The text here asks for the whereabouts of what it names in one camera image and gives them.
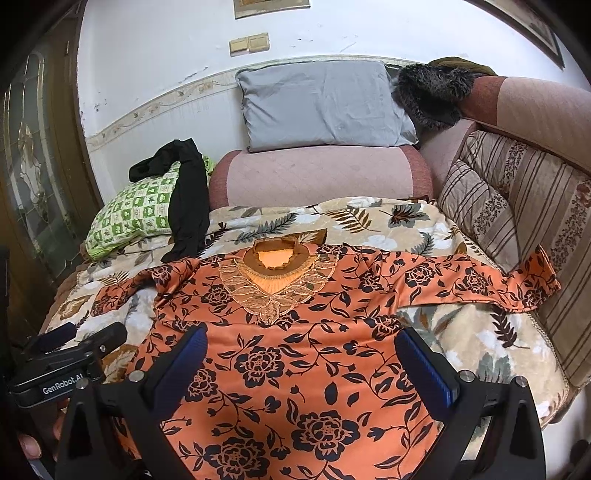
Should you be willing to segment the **person's left hand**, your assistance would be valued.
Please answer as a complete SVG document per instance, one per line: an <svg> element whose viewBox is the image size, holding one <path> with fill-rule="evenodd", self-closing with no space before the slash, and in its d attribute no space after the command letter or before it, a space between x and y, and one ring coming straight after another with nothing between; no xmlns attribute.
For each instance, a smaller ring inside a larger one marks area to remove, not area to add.
<svg viewBox="0 0 591 480"><path fill-rule="evenodd" d="M49 414L49 419L53 420L53 425L51 428L51 436L52 436L52 442L54 445L54 449L53 449L53 458L54 459L57 458L57 450L58 450L57 444L59 443L59 440L61 437L61 431L62 431L62 427L63 427L64 418L65 418L64 411L59 407L56 407ZM41 445L37 439L35 439L34 437L32 437L30 435L23 434L23 433L19 433L17 438L20 443L21 449L22 449L23 453L25 454L25 457L28 460L40 460L41 459L42 448L41 448Z"/></svg>

